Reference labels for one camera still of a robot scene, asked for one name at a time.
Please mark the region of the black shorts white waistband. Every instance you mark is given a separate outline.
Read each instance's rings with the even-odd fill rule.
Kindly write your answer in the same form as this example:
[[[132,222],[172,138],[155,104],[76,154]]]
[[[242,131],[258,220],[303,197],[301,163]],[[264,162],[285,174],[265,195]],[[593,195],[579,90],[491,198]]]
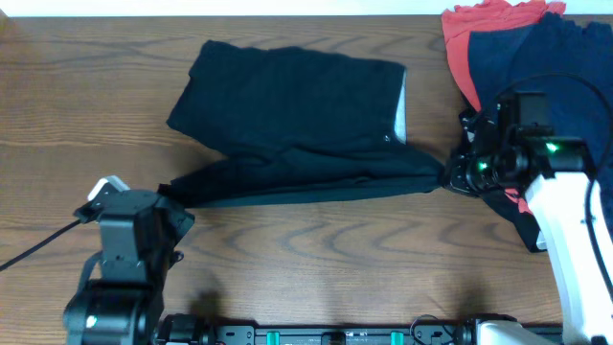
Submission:
[[[442,164],[397,136],[401,64],[210,40],[168,118],[221,159],[160,186],[188,208],[428,193]]]

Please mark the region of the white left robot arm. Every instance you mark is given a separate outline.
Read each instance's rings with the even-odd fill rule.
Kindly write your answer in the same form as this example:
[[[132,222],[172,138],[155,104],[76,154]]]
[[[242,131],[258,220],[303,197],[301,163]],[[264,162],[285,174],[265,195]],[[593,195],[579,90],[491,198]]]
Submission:
[[[70,344],[213,344],[216,331],[189,314],[165,316],[168,271],[184,255],[176,245],[193,227],[185,208],[115,175],[99,180],[75,212],[100,227],[101,251],[84,264],[63,314]]]

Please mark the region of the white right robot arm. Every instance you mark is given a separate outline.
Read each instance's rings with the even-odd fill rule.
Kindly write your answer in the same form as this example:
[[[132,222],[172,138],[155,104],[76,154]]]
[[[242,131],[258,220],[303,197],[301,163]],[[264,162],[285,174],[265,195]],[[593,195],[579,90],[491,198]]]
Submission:
[[[550,136],[456,152],[443,175],[444,187],[457,194],[521,193],[555,275],[565,344],[612,341],[612,240],[594,175],[582,140]]]

